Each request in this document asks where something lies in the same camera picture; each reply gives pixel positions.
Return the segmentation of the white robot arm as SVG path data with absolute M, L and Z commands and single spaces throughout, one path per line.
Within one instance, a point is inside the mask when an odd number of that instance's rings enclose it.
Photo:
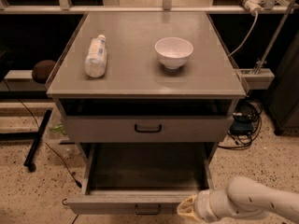
M 213 223 L 224 217 L 263 219 L 269 213 L 299 222 L 299 194 L 269 188 L 244 176 L 232 178 L 225 189 L 205 189 L 177 208 L 181 217 Z

